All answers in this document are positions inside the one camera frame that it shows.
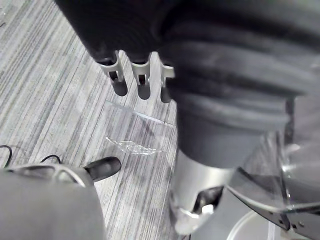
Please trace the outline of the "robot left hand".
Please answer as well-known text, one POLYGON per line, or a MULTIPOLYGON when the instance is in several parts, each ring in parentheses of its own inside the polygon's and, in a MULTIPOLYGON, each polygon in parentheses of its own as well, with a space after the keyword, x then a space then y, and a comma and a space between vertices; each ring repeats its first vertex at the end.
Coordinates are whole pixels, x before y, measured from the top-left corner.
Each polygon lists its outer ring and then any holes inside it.
POLYGON ((253 240, 273 223, 320 237, 317 0, 58 0, 115 93, 176 104, 169 215, 179 235, 253 240))

